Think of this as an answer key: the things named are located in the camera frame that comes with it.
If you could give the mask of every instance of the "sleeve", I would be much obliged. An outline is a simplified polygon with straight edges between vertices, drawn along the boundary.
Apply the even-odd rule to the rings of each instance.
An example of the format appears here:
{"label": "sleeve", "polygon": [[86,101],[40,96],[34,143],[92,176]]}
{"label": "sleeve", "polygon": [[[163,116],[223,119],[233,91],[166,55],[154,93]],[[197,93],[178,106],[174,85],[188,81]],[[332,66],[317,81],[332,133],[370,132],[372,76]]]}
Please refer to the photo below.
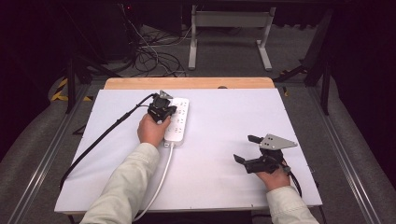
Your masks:
{"label": "sleeve", "polygon": [[140,144],[114,171],[80,223],[132,223],[159,158],[156,147]]}
{"label": "sleeve", "polygon": [[275,224],[318,223],[292,186],[269,191],[267,200]]}

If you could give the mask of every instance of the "black device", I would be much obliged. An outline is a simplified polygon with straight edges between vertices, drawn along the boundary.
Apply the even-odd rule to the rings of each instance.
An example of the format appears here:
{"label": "black device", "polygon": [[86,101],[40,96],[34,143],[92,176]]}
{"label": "black device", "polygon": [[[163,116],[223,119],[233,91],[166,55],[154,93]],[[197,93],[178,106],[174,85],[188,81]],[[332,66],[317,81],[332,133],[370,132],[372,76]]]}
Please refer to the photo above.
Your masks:
{"label": "black device", "polygon": [[258,159],[246,161],[242,157],[233,155],[236,162],[245,166],[247,173],[266,172],[273,173],[279,166],[283,167],[286,173],[290,172],[289,166],[283,164],[284,158],[281,151],[285,147],[296,147],[297,144],[281,137],[267,134],[265,137],[249,135],[248,141],[260,145],[262,155]]}
{"label": "black device", "polygon": [[153,96],[153,101],[148,106],[148,113],[156,122],[164,121],[168,116],[173,115],[177,107],[175,105],[170,105],[169,98],[172,98],[164,91],[160,94],[155,93]]}

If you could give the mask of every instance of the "white power strip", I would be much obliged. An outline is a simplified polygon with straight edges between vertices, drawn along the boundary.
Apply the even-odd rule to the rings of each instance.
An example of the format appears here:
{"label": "white power strip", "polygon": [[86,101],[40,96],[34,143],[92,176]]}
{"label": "white power strip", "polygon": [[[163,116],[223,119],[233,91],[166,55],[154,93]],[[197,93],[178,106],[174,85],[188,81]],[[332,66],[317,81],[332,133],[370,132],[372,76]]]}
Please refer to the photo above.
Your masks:
{"label": "white power strip", "polygon": [[171,123],[165,131],[164,145],[170,147],[173,143],[178,147],[183,144],[186,130],[187,115],[189,113],[189,99],[174,98],[171,105],[177,106],[175,114],[171,117]]}

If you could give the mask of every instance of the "white table surface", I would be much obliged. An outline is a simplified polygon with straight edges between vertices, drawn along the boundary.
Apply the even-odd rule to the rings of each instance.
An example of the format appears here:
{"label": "white table surface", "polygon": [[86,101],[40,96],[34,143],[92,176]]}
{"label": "white table surface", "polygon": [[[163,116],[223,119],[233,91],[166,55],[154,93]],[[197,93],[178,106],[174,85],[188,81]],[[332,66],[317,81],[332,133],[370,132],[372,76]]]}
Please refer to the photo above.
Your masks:
{"label": "white table surface", "polygon": [[[167,177],[149,211],[254,210],[268,207],[265,186],[233,159],[259,158],[259,146],[248,135],[268,133],[298,143],[277,89],[165,90],[190,99],[184,144],[175,147]],[[143,98],[159,90],[101,90],[74,160],[122,115]],[[97,199],[117,166],[138,145],[139,120],[147,112],[138,108],[99,143],[64,182],[55,212],[83,213]],[[145,208],[163,174],[169,154],[159,148],[161,161],[151,178],[141,208]],[[300,148],[283,149],[303,190],[307,205],[322,204]]]}

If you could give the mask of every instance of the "hand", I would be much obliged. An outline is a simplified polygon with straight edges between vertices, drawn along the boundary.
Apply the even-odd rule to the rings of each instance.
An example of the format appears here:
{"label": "hand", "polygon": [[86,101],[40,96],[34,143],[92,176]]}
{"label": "hand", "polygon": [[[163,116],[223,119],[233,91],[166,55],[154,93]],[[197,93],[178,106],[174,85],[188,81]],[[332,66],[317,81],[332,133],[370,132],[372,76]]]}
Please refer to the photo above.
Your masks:
{"label": "hand", "polygon": [[279,189],[282,187],[290,186],[290,177],[279,166],[271,175],[265,172],[256,173],[256,175],[264,182],[267,189]]}
{"label": "hand", "polygon": [[163,140],[165,130],[170,123],[170,116],[168,116],[163,123],[157,124],[149,114],[146,114],[140,120],[139,127],[137,128],[137,136],[139,137],[140,143],[150,143],[157,147]]}

